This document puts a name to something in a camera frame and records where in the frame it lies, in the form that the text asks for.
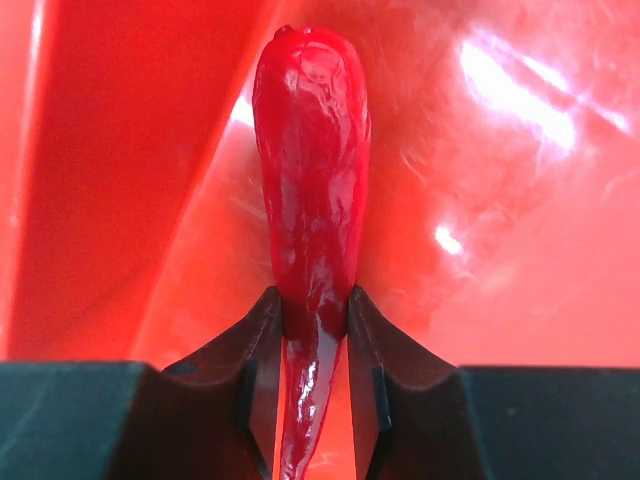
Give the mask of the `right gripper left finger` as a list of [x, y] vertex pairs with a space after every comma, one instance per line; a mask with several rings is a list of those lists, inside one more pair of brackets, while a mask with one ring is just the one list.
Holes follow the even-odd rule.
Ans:
[[281, 299], [163, 370], [144, 362], [1, 367], [5, 479], [268, 479]]

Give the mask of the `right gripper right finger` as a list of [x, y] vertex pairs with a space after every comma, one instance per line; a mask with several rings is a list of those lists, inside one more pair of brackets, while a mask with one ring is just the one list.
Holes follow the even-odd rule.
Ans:
[[635, 479], [639, 373], [454, 366], [349, 298], [348, 363], [360, 479]]

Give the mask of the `red chili pepper toy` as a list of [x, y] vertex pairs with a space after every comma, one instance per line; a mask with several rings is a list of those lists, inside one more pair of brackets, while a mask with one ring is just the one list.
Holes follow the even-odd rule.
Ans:
[[260, 55], [252, 110], [282, 303], [279, 475], [301, 479], [347, 332], [368, 194], [372, 124], [355, 47], [328, 29], [281, 27]]

